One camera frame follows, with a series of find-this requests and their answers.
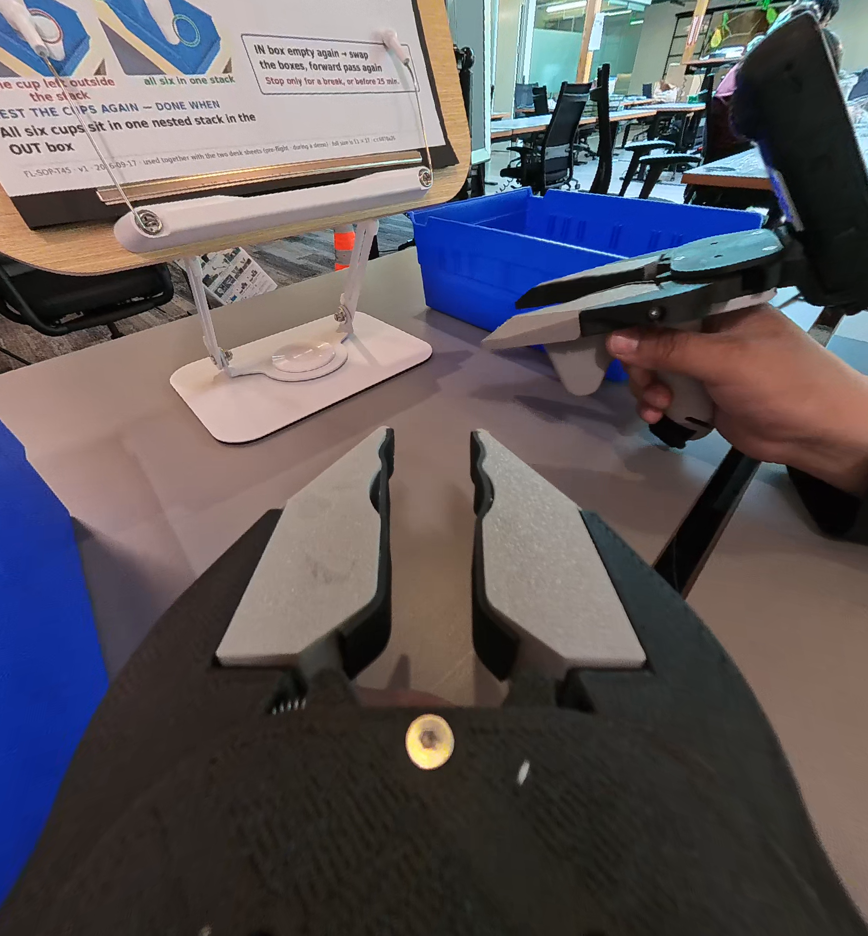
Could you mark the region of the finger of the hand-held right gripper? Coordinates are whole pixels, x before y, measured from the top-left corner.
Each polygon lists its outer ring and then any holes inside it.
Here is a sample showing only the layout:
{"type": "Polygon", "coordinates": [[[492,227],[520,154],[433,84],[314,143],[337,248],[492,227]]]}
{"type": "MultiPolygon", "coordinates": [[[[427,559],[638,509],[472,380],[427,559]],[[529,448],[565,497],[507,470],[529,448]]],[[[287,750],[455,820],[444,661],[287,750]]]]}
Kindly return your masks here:
{"type": "Polygon", "coordinates": [[[595,295],[615,287],[653,283],[670,268],[670,253],[649,253],[546,281],[524,293],[516,309],[539,309],[595,295]]]}
{"type": "Polygon", "coordinates": [[[591,395],[613,359],[606,350],[606,336],[625,328],[617,315],[628,312],[634,302],[650,300],[656,291],[657,287],[614,287],[519,313],[488,334],[482,346],[490,351],[541,346],[570,394],[591,395]]]}

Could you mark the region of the person's right hand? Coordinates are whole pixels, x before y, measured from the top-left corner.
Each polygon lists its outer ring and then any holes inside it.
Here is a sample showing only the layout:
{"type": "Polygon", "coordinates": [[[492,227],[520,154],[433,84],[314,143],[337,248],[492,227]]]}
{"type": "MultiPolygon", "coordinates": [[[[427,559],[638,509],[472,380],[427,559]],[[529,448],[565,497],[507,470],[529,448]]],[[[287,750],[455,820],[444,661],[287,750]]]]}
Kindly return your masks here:
{"type": "Polygon", "coordinates": [[[709,316],[701,332],[617,331],[609,353],[637,411],[656,424],[674,402],[666,375],[703,385],[717,431],[749,458],[790,466],[849,495],[868,489],[868,376],[770,305],[709,316]]]}

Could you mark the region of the printed instruction sheet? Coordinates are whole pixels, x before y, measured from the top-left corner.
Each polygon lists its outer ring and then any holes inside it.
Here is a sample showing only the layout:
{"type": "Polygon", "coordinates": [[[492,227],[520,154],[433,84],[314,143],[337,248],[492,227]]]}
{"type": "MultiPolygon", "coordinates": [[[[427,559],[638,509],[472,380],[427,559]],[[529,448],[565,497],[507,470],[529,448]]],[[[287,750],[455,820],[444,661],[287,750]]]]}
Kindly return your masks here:
{"type": "Polygon", "coordinates": [[[0,2],[10,197],[445,143],[419,2],[0,2]]]}

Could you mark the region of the black tripod pole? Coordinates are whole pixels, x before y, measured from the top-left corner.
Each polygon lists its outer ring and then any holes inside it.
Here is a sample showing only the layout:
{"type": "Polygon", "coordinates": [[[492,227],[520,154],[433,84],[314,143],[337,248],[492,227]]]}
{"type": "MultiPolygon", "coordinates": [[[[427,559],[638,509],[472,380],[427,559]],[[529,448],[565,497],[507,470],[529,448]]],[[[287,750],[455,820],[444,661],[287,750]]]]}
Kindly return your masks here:
{"type": "MultiPolygon", "coordinates": [[[[469,47],[460,47],[457,44],[454,44],[454,59],[467,121],[467,129],[470,136],[472,136],[472,87],[473,66],[475,64],[473,50],[469,47]]],[[[472,177],[473,165],[469,165],[463,185],[452,199],[453,202],[463,201],[472,196],[472,177]]]]}

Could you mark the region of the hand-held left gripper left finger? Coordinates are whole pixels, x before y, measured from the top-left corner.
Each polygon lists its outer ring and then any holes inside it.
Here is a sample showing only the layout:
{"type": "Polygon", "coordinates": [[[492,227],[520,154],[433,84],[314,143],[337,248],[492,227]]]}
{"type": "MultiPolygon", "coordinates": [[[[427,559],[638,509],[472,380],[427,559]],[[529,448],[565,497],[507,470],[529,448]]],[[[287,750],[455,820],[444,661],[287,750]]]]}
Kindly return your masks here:
{"type": "Polygon", "coordinates": [[[290,498],[216,650],[224,667],[354,679],[392,630],[394,430],[375,429],[290,498]]]}

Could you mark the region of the blue plastic bin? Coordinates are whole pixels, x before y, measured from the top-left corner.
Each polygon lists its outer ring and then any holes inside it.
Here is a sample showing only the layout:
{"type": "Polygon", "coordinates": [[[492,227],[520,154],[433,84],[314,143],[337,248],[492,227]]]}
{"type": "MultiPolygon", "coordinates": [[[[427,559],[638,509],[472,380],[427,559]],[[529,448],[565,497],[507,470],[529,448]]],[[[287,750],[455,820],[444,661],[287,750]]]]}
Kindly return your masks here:
{"type": "Polygon", "coordinates": [[[409,217],[428,307],[487,332],[545,281],[763,224],[750,211],[525,188],[409,217]]]}
{"type": "Polygon", "coordinates": [[[0,906],[107,687],[71,515],[0,420],[0,906]]]}

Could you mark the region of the long wooden desk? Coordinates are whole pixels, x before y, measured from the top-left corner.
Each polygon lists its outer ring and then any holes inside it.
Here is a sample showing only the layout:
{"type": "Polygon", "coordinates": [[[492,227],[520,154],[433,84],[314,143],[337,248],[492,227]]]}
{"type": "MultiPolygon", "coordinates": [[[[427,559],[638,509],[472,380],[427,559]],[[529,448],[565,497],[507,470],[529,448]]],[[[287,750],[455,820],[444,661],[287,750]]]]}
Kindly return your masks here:
{"type": "MultiPolygon", "coordinates": [[[[703,111],[706,104],[701,101],[694,102],[656,102],[647,107],[630,107],[616,109],[609,112],[611,123],[640,122],[643,119],[657,115],[686,114],[703,111]]],[[[523,116],[520,118],[507,118],[495,120],[490,123],[490,138],[493,143],[526,137],[545,132],[552,120],[551,114],[523,116]]]]}

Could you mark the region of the white floor sign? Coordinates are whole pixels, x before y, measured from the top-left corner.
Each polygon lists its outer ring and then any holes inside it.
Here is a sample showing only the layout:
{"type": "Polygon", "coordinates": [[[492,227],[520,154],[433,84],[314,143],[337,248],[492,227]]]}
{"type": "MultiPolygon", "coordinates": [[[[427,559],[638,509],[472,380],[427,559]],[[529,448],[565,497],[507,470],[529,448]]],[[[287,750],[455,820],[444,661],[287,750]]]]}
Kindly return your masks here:
{"type": "Polygon", "coordinates": [[[274,280],[243,248],[199,256],[206,296],[218,306],[254,298],[277,289],[274,280]]]}

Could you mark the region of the wooden document stand white base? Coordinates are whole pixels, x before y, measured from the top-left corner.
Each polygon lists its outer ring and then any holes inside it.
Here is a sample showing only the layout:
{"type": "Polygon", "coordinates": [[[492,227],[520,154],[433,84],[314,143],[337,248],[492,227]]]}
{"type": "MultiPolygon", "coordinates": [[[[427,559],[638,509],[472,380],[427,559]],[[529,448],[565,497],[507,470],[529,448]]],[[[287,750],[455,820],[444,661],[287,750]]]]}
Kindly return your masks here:
{"type": "Polygon", "coordinates": [[[259,440],[422,364],[430,345],[357,310],[380,218],[450,200],[470,165],[446,4],[418,2],[442,146],[43,195],[10,197],[0,185],[0,253],[72,275],[182,263],[206,356],[170,382],[222,443],[259,440]],[[355,250],[332,311],[232,349],[218,340],[201,254],[348,222],[355,250]]]}

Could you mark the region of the black mesh office chair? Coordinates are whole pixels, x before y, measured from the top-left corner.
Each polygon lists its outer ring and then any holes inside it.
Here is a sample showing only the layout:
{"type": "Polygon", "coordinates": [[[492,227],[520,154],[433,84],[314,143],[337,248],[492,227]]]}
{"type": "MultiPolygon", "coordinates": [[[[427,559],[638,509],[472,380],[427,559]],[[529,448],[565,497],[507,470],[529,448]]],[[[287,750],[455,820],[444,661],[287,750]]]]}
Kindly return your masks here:
{"type": "Polygon", "coordinates": [[[174,298],[166,264],[118,273],[72,275],[30,267],[0,253],[0,315],[48,337],[118,322],[174,298]]]}

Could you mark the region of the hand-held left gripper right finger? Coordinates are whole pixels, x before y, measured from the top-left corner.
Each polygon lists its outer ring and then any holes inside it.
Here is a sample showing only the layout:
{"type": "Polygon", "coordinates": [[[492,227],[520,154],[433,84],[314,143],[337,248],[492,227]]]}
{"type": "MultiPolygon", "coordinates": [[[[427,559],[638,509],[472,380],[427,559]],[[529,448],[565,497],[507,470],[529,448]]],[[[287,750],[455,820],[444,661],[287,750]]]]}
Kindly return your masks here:
{"type": "Polygon", "coordinates": [[[474,646],[506,681],[647,662],[581,508],[492,434],[471,435],[474,646]]]}

